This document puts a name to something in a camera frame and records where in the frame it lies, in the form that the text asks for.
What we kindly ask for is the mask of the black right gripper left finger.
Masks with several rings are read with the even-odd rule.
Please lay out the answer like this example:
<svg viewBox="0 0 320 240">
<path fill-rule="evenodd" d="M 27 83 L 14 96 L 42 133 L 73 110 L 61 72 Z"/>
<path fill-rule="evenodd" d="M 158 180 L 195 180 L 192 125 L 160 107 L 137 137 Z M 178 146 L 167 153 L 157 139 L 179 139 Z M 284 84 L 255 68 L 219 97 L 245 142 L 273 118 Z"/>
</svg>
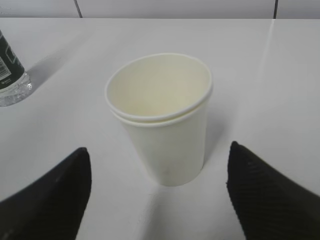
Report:
<svg viewBox="0 0 320 240">
<path fill-rule="evenodd" d="M 74 240 L 92 189 L 90 155 L 85 147 L 0 202 L 2 240 Z"/>
</svg>

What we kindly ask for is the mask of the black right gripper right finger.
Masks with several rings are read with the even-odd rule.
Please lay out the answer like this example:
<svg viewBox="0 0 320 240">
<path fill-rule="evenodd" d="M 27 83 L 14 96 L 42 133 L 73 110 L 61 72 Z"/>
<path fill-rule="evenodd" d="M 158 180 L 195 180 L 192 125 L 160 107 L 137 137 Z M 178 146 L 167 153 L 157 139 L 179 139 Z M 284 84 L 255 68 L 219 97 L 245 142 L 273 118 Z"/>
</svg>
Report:
<svg viewBox="0 0 320 240">
<path fill-rule="evenodd" d="M 233 141 L 227 191 L 247 240 L 318 240 L 320 197 Z"/>
</svg>

